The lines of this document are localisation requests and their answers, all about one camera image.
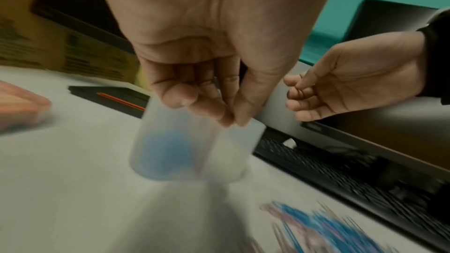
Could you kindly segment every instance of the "palm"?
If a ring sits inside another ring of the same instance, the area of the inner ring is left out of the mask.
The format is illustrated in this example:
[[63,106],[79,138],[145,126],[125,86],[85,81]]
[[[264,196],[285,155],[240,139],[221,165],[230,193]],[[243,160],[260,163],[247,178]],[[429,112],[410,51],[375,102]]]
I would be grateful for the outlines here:
[[[107,1],[150,86],[166,105],[189,105],[195,113],[223,120],[230,118],[225,101],[234,106],[240,125],[255,115],[295,64],[326,2]],[[240,59],[249,73],[239,89]],[[214,88],[214,76],[221,95]]]
[[301,91],[290,90],[294,100],[288,101],[288,108],[308,121],[411,98],[424,87],[423,46],[420,32],[381,34],[337,45],[311,69],[309,78],[285,79]]

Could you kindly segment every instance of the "white table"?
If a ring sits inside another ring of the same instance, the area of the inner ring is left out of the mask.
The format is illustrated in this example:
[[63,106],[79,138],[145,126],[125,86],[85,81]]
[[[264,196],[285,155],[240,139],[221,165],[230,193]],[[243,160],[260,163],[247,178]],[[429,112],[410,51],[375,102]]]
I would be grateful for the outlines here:
[[230,252],[227,244],[244,235],[274,253],[277,221],[259,209],[272,200],[307,213],[320,201],[382,245],[427,252],[254,157],[251,173],[227,188],[141,178],[128,165],[140,120],[67,90],[98,84],[140,90],[129,83],[12,67],[0,67],[0,80],[53,103],[46,124],[0,135],[2,253],[164,253],[173,244],[184,252],[221,244]]

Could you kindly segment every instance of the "clear plastic cup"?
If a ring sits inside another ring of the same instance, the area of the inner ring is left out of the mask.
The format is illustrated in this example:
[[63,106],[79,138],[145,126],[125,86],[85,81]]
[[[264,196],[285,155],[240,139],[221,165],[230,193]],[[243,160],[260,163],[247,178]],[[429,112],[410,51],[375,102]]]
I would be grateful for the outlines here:
[[169,109],[152,97],[142,118],[130,163],[154,180],[203,180],[226,183],[239,179],[265,125],[224,129],[186,108]]

